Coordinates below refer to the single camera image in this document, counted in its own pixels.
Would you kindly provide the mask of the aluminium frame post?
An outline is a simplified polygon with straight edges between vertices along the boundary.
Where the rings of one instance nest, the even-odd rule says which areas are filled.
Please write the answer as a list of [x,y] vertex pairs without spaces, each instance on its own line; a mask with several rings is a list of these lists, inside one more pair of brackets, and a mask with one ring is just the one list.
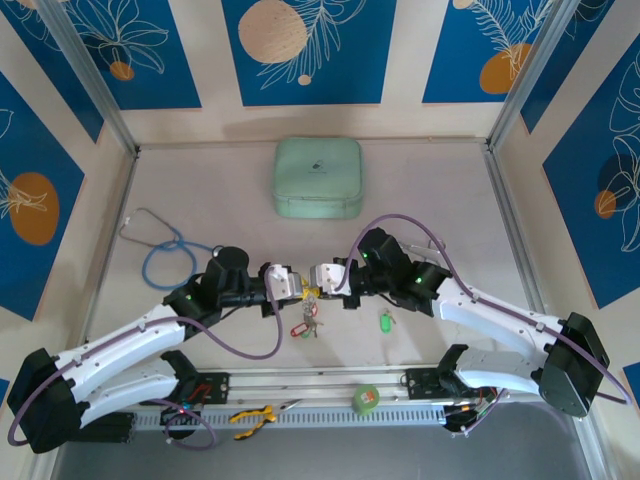
[[92,103],[129,156],[136,159],[138,145],[129,131],[111,91],[57,0],[34,0],[37,11],[58,47],[81,82]]
[[542,25],[490,134],[487,136],[487,147],[490,153],[497,151],[508,135],[512,124],[519,117],[522,106],[562,37],[579,1],[554,0],[551,12]]

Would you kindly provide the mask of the blue tube stethoscope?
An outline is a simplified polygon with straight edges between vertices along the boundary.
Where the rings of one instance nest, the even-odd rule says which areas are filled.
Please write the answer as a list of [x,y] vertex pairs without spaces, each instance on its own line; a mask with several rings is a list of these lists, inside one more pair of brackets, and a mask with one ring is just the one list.
[[[130,227],[133,223],[134,223],[134,218],[138,215],[138,214],[146,214],[148,216],[150,216],[153,220],[155,220],[157,223],[159,223],[161,226],[163,226],[164,228],[166,228],[169,231],[170,234],[170,239],[169,240],[165,240],[165,241],[161,241],[159,243],[152,243],[149,241],[145,241],[145,240],[141,240],[129,235],[125,234],[125,230]],[[119,238],[130,242],[130,243],[134,243],[134,244],[138,244],[138,245],[143,245],[145,247],[147,247],[149,249],[149,252],[147,253],[146,257],[144,258],[144,261],[142,263],[141,266],[141,277],[144,281],[144,283],[149,286],[150,288],[154,289],[154,290],[158,290],[158,291],[172,291],[174,289],[177,289],[179,287],[182,287],[183,285],[185,285],[194,275],[196,275],[199,270],[198,270],[198,259],[196,257],[196,254],[194,253],[194,250],[202,250],[202,251],[207,251],[209,253],[212,253],[214,250],[213,246],[208,246],[205,244],[201,244],[201,243],[197,243],[197,242],[193,242],[193,241],[189,241],[186,240],[184,235],[182,234],[182,232],[180,230],[178,230],[177,228],[175,228],[171,223],[169,223],[168,221],[166,221],[164,218],[162,218],[161,216],[159,216],[158,214],[156,214],[155,212],[153,212],[151,209],[146,208],[146,207],[139,207],[136,208],[134,210],[132,210],[130,212],[129,215],[127,215],[121,222],[119,229],[117,231],[117,235]],[[163,284],[159,284],[157,282],[155,282],[151,276],[149,275],[149,267],[151,265],[152,260],[154,259],[154,257],[158,254],[172,254],[172,253],[176,253],[176,252],[182,252],[184,253],[188,259],[191,262],[191,270],[190,273],[187,275],[187,277],[176,283],[176,284],[170,284],[170,285],[163,285]]]

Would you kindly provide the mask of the aluminium side rail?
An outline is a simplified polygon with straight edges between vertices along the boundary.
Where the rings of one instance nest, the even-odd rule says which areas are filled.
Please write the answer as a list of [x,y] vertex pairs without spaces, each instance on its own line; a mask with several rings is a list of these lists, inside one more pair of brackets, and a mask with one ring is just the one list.
[[500,333],[496,339],[532,364],[542,367],[548,357],[545,347],[552,346],[556,340],[554,328],[558,327],[557,318],[546,312],[506,181],[496,156],[488,151],[486,145],[483,146],[483,158],[518,272],[517,284],[526,299],[525,308],[522,308],[517,303],[507,301],[503,293],[486,296],[488,302],[498,305],[499,315],[506,317],[506,320],[498,321],[506,333]]

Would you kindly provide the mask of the silver metal forceps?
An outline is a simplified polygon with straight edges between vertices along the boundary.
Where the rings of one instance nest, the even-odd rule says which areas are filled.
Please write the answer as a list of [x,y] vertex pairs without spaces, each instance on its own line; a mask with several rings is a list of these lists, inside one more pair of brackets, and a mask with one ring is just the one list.
[[399,242],[399,245],[405,253],[414,256],[420,261],[430,262],[438,266],[441,266],[444,262],[443,256],[437,248],[407,244],[404,242]]

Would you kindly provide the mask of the black electronics board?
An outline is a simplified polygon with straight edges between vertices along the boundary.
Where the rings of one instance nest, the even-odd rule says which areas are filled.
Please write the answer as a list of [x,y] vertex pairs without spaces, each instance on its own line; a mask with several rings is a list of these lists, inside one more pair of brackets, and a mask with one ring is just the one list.
[[182,403],[178,408],[167,407],[161,411],[160,425],[161,426],[195,426],[199,424],[198,420],[195,420],[187,414],[188,411],[193,411],[194,405],[190,403]]
[[471,393],[468,403],[444,407],[444,428],[453,436],[468,437],[503,396],[503,391],[495,387],[482,387]]

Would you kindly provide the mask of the green tape roll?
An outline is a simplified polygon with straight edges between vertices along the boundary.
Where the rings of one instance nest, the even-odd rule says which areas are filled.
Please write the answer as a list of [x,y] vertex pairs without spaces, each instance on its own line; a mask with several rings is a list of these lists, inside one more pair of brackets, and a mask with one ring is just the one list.
[[351,400],[353,411],[360,416],[369,415],[373,412],[380,401],[379,390],[371,384],[359,385]]

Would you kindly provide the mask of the black profile block stack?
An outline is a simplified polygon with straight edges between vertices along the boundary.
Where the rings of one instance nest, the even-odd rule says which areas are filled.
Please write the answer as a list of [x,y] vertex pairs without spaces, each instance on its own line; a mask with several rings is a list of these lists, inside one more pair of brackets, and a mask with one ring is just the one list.
[[84,443],[129,443],[135,428],[136,415],[114,412],[81,428],[71,439]]

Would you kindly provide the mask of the mint green zip case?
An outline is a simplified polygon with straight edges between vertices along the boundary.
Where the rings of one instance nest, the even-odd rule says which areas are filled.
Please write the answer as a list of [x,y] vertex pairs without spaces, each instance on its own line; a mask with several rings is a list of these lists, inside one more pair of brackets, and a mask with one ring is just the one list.
[[272,197],[281,217],[356,218],[364,185],[362,148],[354,139],[292,137],[276,146]]

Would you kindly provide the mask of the yellow black pliers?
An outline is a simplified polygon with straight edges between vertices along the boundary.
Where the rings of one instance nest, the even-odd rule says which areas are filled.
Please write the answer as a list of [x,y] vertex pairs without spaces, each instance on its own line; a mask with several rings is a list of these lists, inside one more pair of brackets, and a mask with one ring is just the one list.
[[249,409],[243,410],[238,413],[232,415],[229,419],[229,422],[232,424],[238,423],[240,420],[250,418],[250,417],[259,417],[260,420],[246,432],[236,434],[234,436],[235,441],[243,441],[251,438],[255,435],[259,430],[261,430],[265,425],[275,423],[279,416],[284,412],[292,409],[302,402],[301,399],[288,400],[283,403],[277,405],[266,405],[260,409]]

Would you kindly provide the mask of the aluminium rail frame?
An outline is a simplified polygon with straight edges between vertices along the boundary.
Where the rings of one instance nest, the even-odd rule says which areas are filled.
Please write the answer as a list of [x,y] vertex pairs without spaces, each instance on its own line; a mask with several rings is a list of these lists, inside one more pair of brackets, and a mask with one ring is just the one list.
[[[572,385],[567,374],[557,369],[544,372],[534,368],[519,355],[508,352],[463,351],[454,362],[442,362],[436,367],[441,385],[451,394],[446,400],[410,400],[404,385],[407,369],[388,371],[331,370],[316,372],[285,372],[267,374],[228,373],[228,405],[288,401],[337,401],[354,394],[359,385],[374,385],[383,400],[430,401],[440,404],[468,403],[472,390],[482,387],[537,395],[557,410],[584,417],[590,408],[586,394]],[[166,399],[178,382],[199,373],[184,374],[164,360],[157,360],[137,368],[130,368],[100,385],[81,388],[77,402],[85,402],[88,412],[83,421],[91,421],[113,411],[134,404],[149,403],[156,398]]]

